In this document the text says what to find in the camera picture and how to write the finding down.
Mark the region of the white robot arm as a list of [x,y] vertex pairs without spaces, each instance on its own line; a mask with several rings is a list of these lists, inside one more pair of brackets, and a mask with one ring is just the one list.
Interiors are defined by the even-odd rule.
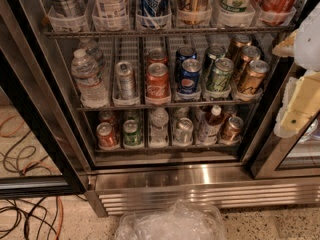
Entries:
[[277,44],[272,54],[293,57],[294,64],[306,70],[290,78],[276,117],[274,134],[280,138],[296,135],[320,110],[320,2],[299,28]]

